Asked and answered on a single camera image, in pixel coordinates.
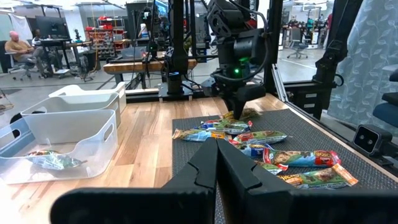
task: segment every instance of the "black mesh mat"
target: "black mesh mat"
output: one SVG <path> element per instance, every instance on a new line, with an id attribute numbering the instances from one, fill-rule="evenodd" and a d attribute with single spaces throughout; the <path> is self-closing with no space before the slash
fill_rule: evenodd
<path id="1" fill-rule="evenodd" d="M 342 161 L 342 166 L 350 172 L 358 183 L 354 188 L 362 189 L 391 189 L 397 190 L 398 184 L 378 171 L 372 165 L 338 144 L 317 128 L 308 124 L 291 110 L 267 111 L 263 115 L 251 119 L 252 131 L 282 131 L 289 137 L 272 146 L 278 150 L 314 151 L 319 149 L 334 150 Z M 217 119 L 218 116 L 174 119 L 173 129 L 190 129 L 200 124 L 200 121 Z M 173 140 L 173 175 L 175 175 L 185 163 L 194 155 L 201 146 L 200 142 L 187 142 L 179 139 Z M 311 167 L 289 167 L 283 174 L 297 174 L 318 170 Z M 216 223 L 224 223 L 221 200 L 217 196 Z"/>

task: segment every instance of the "office chair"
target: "office chair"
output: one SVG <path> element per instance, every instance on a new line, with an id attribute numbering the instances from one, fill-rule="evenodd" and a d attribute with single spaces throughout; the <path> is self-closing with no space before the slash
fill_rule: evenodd
<path id="1" fill-rule="evenodd" d="M 301 32 L 299 28 L 292 28 L 292 41 L 289 48 L 295 50 L 295 52 L 288 55 L 287 58 L 290 58 L 292 55 L 296 55 L 296 58 L 301 58 L 302 55 L 305 56 L 305 58 L 308 58 L 307 54 L 302 53 L 304 49 L 308 48 L 308 45 L 301 43 Z"/>
<path id="2" fill-rule="evenodd" d="M 390 75 L 390 82 L 398 82 L 398 70 Z M 398 93 L 385 93 L 381 97 L 387 103 L 377 105 L 373 116 L 398 128 Z"/>

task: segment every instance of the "patterned fabric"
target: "patterned fabric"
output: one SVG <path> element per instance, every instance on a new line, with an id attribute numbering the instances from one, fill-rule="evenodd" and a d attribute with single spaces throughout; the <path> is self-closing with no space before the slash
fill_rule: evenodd
<path id="1" fill-rule="evenodd" d="M 398 1 L 364 0 L 348 38 L 348 56 L 337 73 L 345 84 L 332 91 L 328 114 L 339 120 L 375 124 L 394 135 L 398 129 L 373 116 L 383 93 L 397 92 L 383 67 L 398 64 Z"/>

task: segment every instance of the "wooden table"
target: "wooden table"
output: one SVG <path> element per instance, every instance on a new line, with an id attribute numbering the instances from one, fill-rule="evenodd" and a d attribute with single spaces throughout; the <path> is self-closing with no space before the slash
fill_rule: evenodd
<path id="1" fill-rule="evenodd" d="M 164 52 L 158 52 L 158 57 L 163 57 Z M 195 59 L 189 59 L 188 60 L 188 69 L 192 70 L 196 67 L 197 61 Z M 148 64 L 148 70 L 150 72 L 159 72 L 161 71 L 163 67 L 163 62 L 149 62 Z M 131 73 L 131 72 L 137 72 L 137 73 L 143 73 L 145 72 L 146 69 L 146 64 L 142 62 L 128 62 L 128 63 L 109 63 L 104 65 L 104 71 L 110 75 L 114 75 L 114 79 L 116 81 L 116 84 L 119 82 L 123 82 L 123 73 Z"/>
<path id="2" fill-rule="evenodd" d="M 289 108 L 271 95 L 250 101 L 246 105 L 258 111 Z M 300 113 L 293 109 L 292 111 L 346 147 L 347 150 L 398 181 L 397 177 L 380 168 Z M 4 223 L 48 223 L 49 211 L 54 200 L 61 194 L 79 187 L 161 187 L 172 177 L 172 119 L 211 116 L 225 112 L 227 109 L 220 98 L 128 104 L 123 111 L 122 123 L 118 128 L 119 149 L 103 174 L 81 180 L 0 184 L 1 219 L 7 220 Z"/>

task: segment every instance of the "plastic bin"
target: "plastic bin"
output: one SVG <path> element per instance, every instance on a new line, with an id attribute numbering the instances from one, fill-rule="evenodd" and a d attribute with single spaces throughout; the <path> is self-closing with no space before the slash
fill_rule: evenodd
<path id="1" fill-rule="evenodd" d="M 81 96 L 81 95 L 100 95 L 108 93 L 119 93 L 120 113 L 126 108 L 126 86 L 124 82 L 120 82 L 116 88 L 112 90 L 82 90 L 78 85 L 65 86 L 51 94 L 49 97 L 55 96 Z"/>
<path id="2" fill-rule="evenodd" d="M 0 178 L 7 184 L 95 177 L 106 170 L 118 145 L 115 112 L 92 110 L 26 116 L 0 129 L 0 144 Z M 25 156 L 44 149 L 85 162 L 54 170 L 34 164 L 33 157 Z"/>
<path id="3" fill-rule="evenodd" d="M 30 108 L 21 112 L 22 116 L 37 113 L 34 111 L 42 111 L 44 113 L 59 113 L 84 110 L 114 110 L 116 113 L 116 124 L 120 124 L 120 108 L 119 95 L 117 93 L 100 94 L 100 95 L 82 95 L 82 96 L 55 96 L 47 98 Z"/>

